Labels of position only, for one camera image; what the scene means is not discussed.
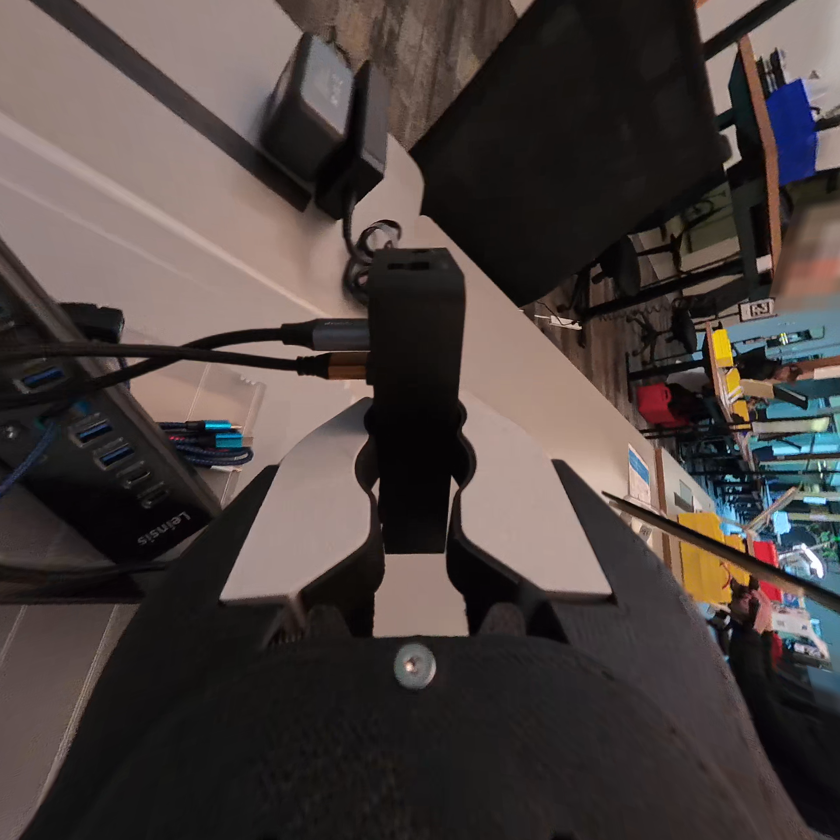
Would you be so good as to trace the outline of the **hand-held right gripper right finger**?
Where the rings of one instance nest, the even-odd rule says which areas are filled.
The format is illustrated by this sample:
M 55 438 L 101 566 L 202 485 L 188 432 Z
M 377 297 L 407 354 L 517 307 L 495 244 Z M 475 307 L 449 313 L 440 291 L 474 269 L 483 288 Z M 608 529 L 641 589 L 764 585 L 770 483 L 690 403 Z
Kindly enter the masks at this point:
M 468 613 L 496 603 L 613 599 L 561 477 L 541 445 L 475 397 L 460 400 L 446 566 Z

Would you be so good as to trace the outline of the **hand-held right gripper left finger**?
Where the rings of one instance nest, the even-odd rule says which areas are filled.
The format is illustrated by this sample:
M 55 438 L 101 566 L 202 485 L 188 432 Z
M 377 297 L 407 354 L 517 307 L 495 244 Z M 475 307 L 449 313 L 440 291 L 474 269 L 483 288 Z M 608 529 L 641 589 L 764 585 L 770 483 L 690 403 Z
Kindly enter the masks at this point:
M 363 398 L 314 429 L 279 463 L 222 589 L 225 604 L 275 603 L 302 623 L 334 607 L 372 632 L 385 551 L 375 446 Z

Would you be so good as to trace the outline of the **black usb cable orange plug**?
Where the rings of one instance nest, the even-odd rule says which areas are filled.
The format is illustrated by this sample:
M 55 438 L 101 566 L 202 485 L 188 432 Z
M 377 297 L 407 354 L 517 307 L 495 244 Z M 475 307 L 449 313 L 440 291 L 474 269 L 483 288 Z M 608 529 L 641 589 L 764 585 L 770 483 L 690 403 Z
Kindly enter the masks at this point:
M 163 368 L 182 361 L 218 363 L 244 366 L 266 371 L 293 372 L 300 376 L 327 381 L 366 380 L 369 353 L 366 351 L 328 351 L 299 356 L 295 359 L 277 358 L 255 353 L 198 349 L 186 346 L 155 344 L 113 345 L 99 342 L 38 343 L 4 349 L 4 363 L 39 359 L 134 359 Z

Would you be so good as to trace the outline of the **small black usb hub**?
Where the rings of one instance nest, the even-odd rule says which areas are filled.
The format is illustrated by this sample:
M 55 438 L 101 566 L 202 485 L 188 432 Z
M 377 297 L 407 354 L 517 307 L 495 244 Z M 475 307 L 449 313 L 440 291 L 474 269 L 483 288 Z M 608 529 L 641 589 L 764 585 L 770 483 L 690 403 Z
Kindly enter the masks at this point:
M 384 551 L 443 553 L 462 423 L 465 277 L 446 248 L 385 248 L 366 289 L 373 404 L 365 422 Z

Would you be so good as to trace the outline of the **black usb cable grey plug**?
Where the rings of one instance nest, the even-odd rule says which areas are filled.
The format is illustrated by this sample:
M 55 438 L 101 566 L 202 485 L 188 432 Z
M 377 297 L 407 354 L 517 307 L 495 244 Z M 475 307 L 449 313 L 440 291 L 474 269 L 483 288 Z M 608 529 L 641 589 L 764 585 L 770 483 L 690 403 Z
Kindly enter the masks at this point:
M 77 342 L 93 342 L 93 340 L 78 340 Z M 198 349 L 226 350 L 231 347 L 244 346 L 247 344 L 278 343 L 291 348 L 305 349 L 311 354 L 320 354 L 328 351 L 366 351 L 371 350 L 371 335 L 367 320 L 363 318 L 351 319 L 314 319 L 307 322 L 295 322 L 283 324 L 273 329 L 252 329 L 219 333 L 197 339 L 184 345 Z M 140 343 L 106 343 L 113 345 L 140 344 Z M 84 361 L 95 359 L 39 359 L 20 361 Z M 47 379 L 41 374 L 35 375 L 35 384 L 27 385 L 22 383 L 24 391 L 16 395 L 2 395 L 1 407 L 3 412 L 22 411 L 30 407 L 51 405 L 55 403 L 74 403 L 75 401 L 103 392 L 111 387 L 127 384 L 142 376 L 163 370 L 169 364 L 159 368 L 156 364 L 137 360 L 137 364 L 130 364 L 117 371 L 106 374 L 78 374 L 64 380 Z M 9 368 L 16 362 L 4 363 L 2 366 Z

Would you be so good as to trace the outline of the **large black multiport usb hub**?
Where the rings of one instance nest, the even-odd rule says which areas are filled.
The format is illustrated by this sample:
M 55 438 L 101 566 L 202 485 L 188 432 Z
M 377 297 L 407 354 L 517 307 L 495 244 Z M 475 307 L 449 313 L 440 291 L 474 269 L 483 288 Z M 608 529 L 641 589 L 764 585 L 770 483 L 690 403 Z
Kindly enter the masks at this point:
M 117 357 L 47 354 L 90 342 L 5 243 L 1 303 L 2 464 L 22 466 L 49 435 L 17 487 L 117 563 L 151 561 L 219 515 L 130 389 L 98 383 Z

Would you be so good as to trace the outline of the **clear acrylic box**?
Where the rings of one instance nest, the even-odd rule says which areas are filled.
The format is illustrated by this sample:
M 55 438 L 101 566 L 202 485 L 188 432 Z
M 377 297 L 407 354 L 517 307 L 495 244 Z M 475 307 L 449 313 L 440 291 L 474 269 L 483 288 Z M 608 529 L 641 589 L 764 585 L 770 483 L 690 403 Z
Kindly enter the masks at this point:
M 222 504 L 235 495 L 243 459 L 236 449 L 253 450 L 253 433 L 266 386 L 220 364 L 180 362 L 155 379 L 150 412 L 173 436 L 203 441 L 219 456 L 203 458 L 196 469 Z

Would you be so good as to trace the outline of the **red storage bin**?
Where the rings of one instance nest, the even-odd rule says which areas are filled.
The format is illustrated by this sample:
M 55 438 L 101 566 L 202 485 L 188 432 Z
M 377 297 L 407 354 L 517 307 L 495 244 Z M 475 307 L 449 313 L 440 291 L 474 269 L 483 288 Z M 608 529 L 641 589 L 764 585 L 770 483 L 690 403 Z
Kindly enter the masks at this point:
M 673 406 L 674 397 L 665 383 L 640 385 L 635 391 L 638 414 L 648 426 L 672 429 L 690 425 L 690 420 Z

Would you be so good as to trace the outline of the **yellow storage bins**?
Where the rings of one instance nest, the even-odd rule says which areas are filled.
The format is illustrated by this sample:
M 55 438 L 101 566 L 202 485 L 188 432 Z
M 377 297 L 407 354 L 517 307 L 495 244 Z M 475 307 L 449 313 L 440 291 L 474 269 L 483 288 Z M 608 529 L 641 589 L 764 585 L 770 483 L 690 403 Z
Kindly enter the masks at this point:
M 740 552 L 747 544 L 740 533 L 727 534 L 722 530 L 716 513 L 681 512 L 677 521 L 681 526 L 734 548 Z M 688 595 L 696 602 L 710 605 L 729 605 L 732 599 L 731 583 L 749 583 L 749 574 L 736 565 L 722 560 L 716 554 L 699 549 L 682 541 L 679 546 L 682 583 Z

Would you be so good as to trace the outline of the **black stool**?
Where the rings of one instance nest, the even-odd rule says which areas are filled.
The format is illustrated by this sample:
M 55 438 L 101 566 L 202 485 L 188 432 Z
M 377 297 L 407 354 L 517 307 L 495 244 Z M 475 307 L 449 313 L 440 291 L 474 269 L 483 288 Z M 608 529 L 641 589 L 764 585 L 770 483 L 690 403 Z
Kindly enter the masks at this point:
M 599 269 L 591 276 L 594 285 L 610 280 L 619 299 L 633 298 L 642 286 L 639 260 L 644 256 L 669 255 L 675 270 L 681 268 L 680 236 L 669 236 L 662 245 L 636 251 L 633 240 L 626 236 L 603 252 L 595 266 Z

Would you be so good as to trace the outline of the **black power adapter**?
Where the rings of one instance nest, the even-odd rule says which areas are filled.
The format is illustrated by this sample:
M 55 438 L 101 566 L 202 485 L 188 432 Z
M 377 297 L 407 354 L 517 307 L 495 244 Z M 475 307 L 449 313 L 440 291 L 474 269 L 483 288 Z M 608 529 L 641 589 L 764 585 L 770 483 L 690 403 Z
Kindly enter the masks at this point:
M 335 221 L 384 178 L 391 86 L 367 60 L 357 71 L 339 51 L 305 33 L 266 104 L 264 153 Z

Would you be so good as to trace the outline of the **blue storage bin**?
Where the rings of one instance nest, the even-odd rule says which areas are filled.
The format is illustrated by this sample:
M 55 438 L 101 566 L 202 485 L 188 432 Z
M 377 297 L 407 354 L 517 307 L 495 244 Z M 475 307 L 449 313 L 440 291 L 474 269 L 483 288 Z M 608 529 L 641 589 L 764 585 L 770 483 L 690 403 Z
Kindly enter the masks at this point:
M 803 181 L 816 172 L 817 131 L 805 82 L 794 79 L 766 101 L 774 136 L 780 186 Z

